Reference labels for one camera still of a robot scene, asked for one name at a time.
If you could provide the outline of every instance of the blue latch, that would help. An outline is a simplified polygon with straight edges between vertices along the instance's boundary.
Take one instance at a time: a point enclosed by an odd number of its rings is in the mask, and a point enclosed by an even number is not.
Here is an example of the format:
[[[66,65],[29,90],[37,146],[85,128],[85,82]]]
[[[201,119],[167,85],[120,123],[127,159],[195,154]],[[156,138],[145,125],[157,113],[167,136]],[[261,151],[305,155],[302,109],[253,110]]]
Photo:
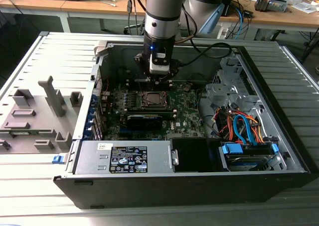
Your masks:
[[[273,148],[275,153],[279,152],[279,148],[277,144],[272,144],[271,147]]]
[[[56,155],[53,157],[52,164],[64,164],[64,156]]]
[[[233,153],[233,154],[243,154],[243,148],[241,147],[240,144],[235,144],[235,143],[227,143],[222,146],[223,153],[228,154],[228,153]]]

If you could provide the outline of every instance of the robotic arm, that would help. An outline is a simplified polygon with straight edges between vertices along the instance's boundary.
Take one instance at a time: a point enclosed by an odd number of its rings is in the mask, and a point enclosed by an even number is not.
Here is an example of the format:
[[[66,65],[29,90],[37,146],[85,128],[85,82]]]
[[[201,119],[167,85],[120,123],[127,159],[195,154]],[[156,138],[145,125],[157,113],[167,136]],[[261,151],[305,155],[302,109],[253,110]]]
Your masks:
[[[186,1],[189,1],[187,8],[190,12],[194,7],[204,12],[204,22],[216,10],[213,5],[221,4],[221,0]],[[143,52],[135,57],[135,61],[151,80],[163,82],[178,72],[180,62],[171,56],[176,44],[175,35],[180,22],[182,3],[183,0],[147,0],[144,47]]]

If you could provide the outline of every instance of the white label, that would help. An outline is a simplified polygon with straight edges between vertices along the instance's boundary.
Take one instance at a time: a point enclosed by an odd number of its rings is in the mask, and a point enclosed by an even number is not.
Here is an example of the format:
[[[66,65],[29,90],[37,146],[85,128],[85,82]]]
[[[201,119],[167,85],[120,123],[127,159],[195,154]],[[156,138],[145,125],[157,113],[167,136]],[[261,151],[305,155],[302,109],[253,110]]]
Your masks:
[[[11,132],[11,135],[30,135],[28,132]]]
[[[98,150],[111,150],[113,143],[98,143]]]

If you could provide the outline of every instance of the wire bundle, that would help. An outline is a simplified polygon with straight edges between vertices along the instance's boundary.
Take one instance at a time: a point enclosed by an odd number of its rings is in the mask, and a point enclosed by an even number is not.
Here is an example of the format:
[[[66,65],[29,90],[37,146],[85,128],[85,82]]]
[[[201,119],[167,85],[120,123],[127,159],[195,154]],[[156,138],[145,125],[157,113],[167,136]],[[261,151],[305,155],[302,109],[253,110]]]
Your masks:
[[[256,143],[264,142],[263,137],[261,135],[261,128],[258,121],[256,121],[252,116],[238,110],[229,110],[229,113],[227,115],[227,125],[225,125],[219,131],[218,135],[222,134],[226,129],[228,129],[228,133],[224,136],[224,139],[227,139],[229,141],[235,140],[236,143],[246,144],[246,140],[237,130],[238,120],[245,122],[248,139],[250,140],[251,143],[254,143],[255,141]]]

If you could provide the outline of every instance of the side panel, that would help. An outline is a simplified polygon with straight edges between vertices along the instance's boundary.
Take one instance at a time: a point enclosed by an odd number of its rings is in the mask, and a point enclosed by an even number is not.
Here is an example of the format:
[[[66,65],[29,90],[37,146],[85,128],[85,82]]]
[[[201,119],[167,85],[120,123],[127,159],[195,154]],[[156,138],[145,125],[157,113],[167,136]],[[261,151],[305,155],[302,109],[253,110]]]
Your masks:
[[[314,178],[306,173],[81,180],[55,177],[54,183],[76,207],[93,209],[264,202]]]

